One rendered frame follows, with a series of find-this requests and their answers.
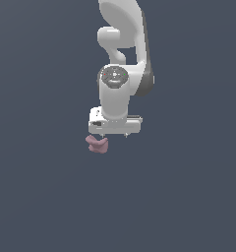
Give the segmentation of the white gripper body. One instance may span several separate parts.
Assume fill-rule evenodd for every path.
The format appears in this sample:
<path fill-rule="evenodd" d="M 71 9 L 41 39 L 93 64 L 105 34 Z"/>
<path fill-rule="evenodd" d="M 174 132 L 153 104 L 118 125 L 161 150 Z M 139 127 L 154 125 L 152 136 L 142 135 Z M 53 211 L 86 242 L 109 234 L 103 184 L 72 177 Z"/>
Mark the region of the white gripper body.
<path fill-rule="evenodd" d="M 128 115 L 126 120 L 114 121 L 102 116 L 101 107 L 93 107 L 89 113 L 88 131 L 92 134 L 123 134 L 130 135 L 141 131 L 143 117 L 140 115 Z"/>

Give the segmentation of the mauve irregular lump object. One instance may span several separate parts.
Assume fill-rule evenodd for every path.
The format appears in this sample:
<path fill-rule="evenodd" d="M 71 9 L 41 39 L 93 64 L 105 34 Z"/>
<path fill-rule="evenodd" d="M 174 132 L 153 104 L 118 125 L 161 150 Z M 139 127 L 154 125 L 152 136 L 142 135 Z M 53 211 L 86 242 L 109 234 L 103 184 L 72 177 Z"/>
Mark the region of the mauve irregular lump object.
<path fill-rule="evenodd" d="M 86 137 L 86 142 L 88 143 L 88 148 L 91 152 L 105 154 L 108 150 L 107 138 L 97 140 L 94 136 L 89 135 Z"/>

